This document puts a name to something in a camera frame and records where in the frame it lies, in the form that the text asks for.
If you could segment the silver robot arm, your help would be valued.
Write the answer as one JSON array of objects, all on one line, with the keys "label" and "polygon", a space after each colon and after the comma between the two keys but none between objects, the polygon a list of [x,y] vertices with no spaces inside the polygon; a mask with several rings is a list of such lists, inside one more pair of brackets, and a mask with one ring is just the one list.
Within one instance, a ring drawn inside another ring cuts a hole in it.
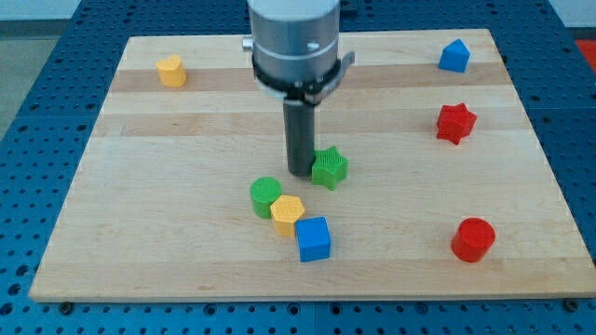
[{"label": "silver robot arm", "polygon": [[248,0],[251,53],[261,89],[283,103],[287,165],[311,175],[315,161],[315,108],[336,90],[355,61],[339,56],[339,0]]}]

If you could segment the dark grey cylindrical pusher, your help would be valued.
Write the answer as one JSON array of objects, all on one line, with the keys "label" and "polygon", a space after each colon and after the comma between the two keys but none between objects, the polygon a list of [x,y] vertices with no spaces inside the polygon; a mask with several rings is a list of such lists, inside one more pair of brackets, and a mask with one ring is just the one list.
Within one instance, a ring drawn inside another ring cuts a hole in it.
[{"label": "dark grey cylindrical pusher", "polygon": [[308,177],[315,161],[315,108],[299,100],[284,100],[283,116],[289,172]]}]

